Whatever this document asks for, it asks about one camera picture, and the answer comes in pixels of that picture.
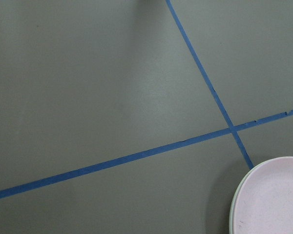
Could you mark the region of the cream plate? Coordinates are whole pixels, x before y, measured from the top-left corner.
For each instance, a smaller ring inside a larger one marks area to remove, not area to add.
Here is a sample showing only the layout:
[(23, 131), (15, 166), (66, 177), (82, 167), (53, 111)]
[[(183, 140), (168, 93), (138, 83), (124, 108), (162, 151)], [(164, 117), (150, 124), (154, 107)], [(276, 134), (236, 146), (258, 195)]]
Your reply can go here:
[(253, 234), (255, 218), (253, 210), (256, 204), (256, 178), (257, 171), (261, 167), (259, 163), (253, 167), (241, 180), (233, 195), (230, 215), (230, 234)]

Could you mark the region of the pink plate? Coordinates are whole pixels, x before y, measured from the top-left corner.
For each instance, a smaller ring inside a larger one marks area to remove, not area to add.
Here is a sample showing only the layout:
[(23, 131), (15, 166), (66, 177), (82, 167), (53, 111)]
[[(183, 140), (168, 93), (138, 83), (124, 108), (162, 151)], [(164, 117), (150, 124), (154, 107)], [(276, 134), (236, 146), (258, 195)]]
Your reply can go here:
[(254, 234), (293, 234), (293, 156), (261, 163), (255, 198)]

